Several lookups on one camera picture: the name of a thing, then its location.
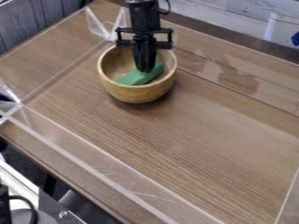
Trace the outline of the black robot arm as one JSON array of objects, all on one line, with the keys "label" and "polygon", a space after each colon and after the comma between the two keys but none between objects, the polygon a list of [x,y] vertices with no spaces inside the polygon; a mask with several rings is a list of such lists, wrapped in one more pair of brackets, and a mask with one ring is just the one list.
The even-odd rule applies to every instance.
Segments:
[{"label": "black robot arm", "polygon": [[116,28],[116,46],[129,47],[133,54],[135,67],[140,72],[149,73],[155,68],[156,52],[173,48],[173,29],[163,28],[159,0],[125,0],[131,26]]}]

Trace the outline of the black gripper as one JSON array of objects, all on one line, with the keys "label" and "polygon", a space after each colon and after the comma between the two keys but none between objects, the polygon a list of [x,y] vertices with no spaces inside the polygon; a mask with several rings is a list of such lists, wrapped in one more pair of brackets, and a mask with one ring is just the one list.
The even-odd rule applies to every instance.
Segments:
[{"label": "black gripper", "polygon": [[[116,46],[129,47],[133,54],[135,67],[139,71],[149,73],[155,67],[156,49],[171,50],[173,48],[173,30],[171,28],[160,28],[155,31],[135,31],[132,28],[114,29],[116,32]],[[123,39],[121,34],[131,33],[133,37],[131,39]],[[167,40],[157,41],[155,34],[165,34]]]}]

